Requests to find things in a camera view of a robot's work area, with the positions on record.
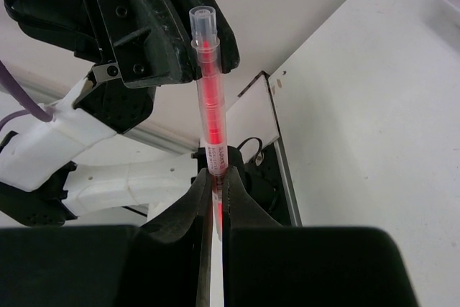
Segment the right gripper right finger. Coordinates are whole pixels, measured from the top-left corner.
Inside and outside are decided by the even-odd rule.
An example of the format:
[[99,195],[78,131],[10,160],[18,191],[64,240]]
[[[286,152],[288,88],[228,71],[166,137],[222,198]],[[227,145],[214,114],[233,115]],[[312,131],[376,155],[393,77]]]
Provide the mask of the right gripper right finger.
[[391,236],[365,226],[283,226],[232,167],[223,186],[226,306],[416,306]]

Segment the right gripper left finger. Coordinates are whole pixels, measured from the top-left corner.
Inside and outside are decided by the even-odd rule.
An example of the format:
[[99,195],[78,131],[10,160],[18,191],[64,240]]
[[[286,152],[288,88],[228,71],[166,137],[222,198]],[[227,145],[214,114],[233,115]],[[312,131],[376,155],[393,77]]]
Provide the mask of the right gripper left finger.
[[28,193],[3,185],[3,306],[208,306],[211,176],[142,226],[67,226],[62,169]]

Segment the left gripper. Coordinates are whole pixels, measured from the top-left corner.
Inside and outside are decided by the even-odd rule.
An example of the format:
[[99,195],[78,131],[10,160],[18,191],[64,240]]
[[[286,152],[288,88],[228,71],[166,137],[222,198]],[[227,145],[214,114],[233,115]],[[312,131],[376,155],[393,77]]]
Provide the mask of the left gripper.
[[146,70],[128,88],[192,82],[196,63],[189,34],[171,0],[4,0],[28,36],[97,64]]

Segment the red highlighter pen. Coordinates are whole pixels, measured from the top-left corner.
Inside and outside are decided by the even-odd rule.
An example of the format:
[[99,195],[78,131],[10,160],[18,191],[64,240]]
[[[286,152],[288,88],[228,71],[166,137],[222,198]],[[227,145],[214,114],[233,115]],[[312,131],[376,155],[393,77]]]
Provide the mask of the red highlighter pen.
[[189,17],[191,45],[201,72],[201,77],[197,80],[198,105],[201,113],[207,168],[213,176],[213,214],[216,232],[221,239],[223,184],[229,167],[229,159],[216,11],[211,6],[197,6],[189,11]]

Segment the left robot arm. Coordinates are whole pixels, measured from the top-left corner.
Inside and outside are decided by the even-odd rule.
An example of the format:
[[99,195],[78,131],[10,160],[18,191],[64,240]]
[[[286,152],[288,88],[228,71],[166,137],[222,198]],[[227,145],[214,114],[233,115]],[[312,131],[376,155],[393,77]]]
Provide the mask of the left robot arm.
[[61,226],[75,157],[125,134],[153,112],[160,86],[203,81],[217,60],[240,61],[236,38],[215,0],[3,0],[27,36],[91,62],[55,103],[40,106],[6,67],[1,85],[34,118],[1,142],[1,210],[20,224]]

